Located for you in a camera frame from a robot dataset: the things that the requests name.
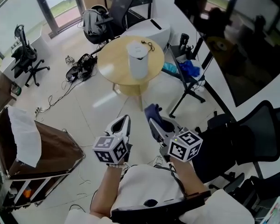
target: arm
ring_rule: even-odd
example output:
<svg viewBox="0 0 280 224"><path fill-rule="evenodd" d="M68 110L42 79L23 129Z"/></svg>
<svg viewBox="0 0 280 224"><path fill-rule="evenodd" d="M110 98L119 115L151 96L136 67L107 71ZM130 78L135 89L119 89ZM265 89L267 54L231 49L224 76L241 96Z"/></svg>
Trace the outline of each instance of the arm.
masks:
<svg viewBox="0 0 280 224"><path fill-rule="evenodd" d="M174 157L170 157L170 160L174 164L187 195L202 193L208 190L196 175L190 162L181 162Z"/></svg>
<svg viewBox="0 0 280 224"><path fill-rule="evenodd" d="M121 171L121 168L107 168L90 206L91 215L99 218L110 217L111 207L117 197Z"/></svg>

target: white cloth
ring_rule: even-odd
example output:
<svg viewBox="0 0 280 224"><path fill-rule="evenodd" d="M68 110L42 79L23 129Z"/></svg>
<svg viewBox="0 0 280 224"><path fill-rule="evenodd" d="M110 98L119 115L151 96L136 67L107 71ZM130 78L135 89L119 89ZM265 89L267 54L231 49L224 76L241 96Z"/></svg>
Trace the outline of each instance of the white cloth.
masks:
<svg viewBox="0 0 280 224"><path fill-rule="evenodd" d="M120 182L118 197L112 210L143 205L148 199L164 202L182 197L171 173L148 165L131 167ZM180 216L187 224L253 224L250 212L223 190L216 191L205 205ZM111 224L106 217L99 219L78 210L71 210L65 224Z"/></svg>

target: tiled floor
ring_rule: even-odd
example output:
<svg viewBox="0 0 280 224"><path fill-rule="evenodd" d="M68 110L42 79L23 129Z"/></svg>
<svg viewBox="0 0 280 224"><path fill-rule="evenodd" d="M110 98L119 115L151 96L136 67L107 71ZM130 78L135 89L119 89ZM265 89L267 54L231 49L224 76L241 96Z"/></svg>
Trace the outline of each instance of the tiled floor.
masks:
<svg viewBox="0 0 280 224"><path fill-rule="evenodd" d="M83 31L75 26L51 40L50 46L53 55L46 59L46 65L50 65L51 70L39 72L37 79L40 87L24 87L14 104L15 107L25 109L31 114L36 107L47 108L50 95L53 95L54 102L65 93L61 83L70 68L65 63L65 57L69 55L77 60L97 47L89 43ZM13 215L19 224L62 224L72 204L89 210L92 194L98 188L106 167L96 160L89 145L118 115L128 114L132 121L130 143L133 144L133 148L130 164L149 163L159 153L158 144L153 139L145 115L139 110L135 99L113 92L112 84L99 72L96 73L96 70L94 73L94 77L78 85L69 95L37 118L38 121L54 128L66 128L82 146L86 159L39 207L31 205L26 209L14 211ZM175 105L182 93L183 86L179 80L161 73L150 83L143 95L143 105L146 107L151 103L158 103L163 107L162 115L168 116L168 110ZM215 110L222 113L207 91L201 93L201 96L207 102L201 104L195 98L187 96L177 109L176 121L182 126L189 129L200 126L204 130L207 120ZM83 182L81 178L90 180L90 183L80 185Z"/></svg>

